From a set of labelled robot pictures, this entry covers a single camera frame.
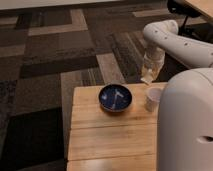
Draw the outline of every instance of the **floor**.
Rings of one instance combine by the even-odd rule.
[[[65,170],[74,88],[139,83],[141,31],[166,19],[180,24],[183,16],[170,14],[160,0],[2,15],[0,170]],[[203,19],[188,24],[206,36]],[[156,81],[184,70],[167,55]]]

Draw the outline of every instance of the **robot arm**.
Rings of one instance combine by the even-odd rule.
[[[164,53],[167,52],[189,69],[213,67],[213,44],[189,39],[177,34],[178,24],[174,20],[148,24],[143,30],[144,38],[148,42],[145,58],[148,58],[150,63],[159,63],[165,55],[162,55],[163,50]],[[153,67],[153,65],[148,64],[145,67],[159,72],[162,65],[158,65],[158,68],[156,66]],[[150,71],[142,74],[145,77],[143,81],[146,82]]]

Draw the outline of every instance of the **blue bowl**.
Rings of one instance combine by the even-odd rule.
[[[132,103],[132,94],[124,86],[111,84],[100,91],[99,102],[109,112],[123,112]]]

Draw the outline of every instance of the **bowl rim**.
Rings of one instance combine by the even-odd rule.
[[[112,110],[112,109],[106,107],[106,106],[101,102],[101,95],[103,94],[103,92],[104,92],[106,89],[108,89],[109,87],[113,87],[113,86],[114,86],[114,87],[123,88],[123,89],[124,89],[125,91],[127,91],[128,94],[130,95],[129,103],[128,103],[128,105],[127,105],[125,108],[123,108],[123,109],[120,109],[120,110]],[[133,98],[133,97],[132,97],[131,91],[130,91],[127,87],[125,87],[125,86],[123,86],[123,85],[121,85],[121,84],[108,84],[108,85],[104,86],[104,87],[100,90],[99,95],[98,95],[98,100],[99,100],[99,103],[100,103],[101,107],[102,107],[104,110],[106,110],[106,111],[108,111],[108,112],[113,112],[113,113],[123,112],[123,111],[125,111],[127,108],[129,108],[129,106],[132,104],[132,98]]]

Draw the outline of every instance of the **wooden slat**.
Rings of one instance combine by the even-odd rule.
[[[124,85],[131,90],[133,95],[133,103],[140,102],[145,100],[145,92],[149,87],[165,87],[165,83],[155,83],[151,86],[146,84],[128,84]],[[99,104],[98,94],[103,88],[103,86],[94,86],[94,87],[77,87],[74,93],[73,105],[93,105]]]
[[[74,106],[71,126],[72,129],[79,129],[157,123],[157,114],[148,112],[144,106],[145,102],[139,101],[133,103],[125,112],[114,115],[103,111],[99,104],[84,108]]]
[[[72,161],[67,171],[156,171],[156,155]]]
[[[204,16],[213,21],[213,1],[212,0],[184,0],[192,8],[198,10]]]
[[[68,160],[156,153],[157,124],[71,131]]]

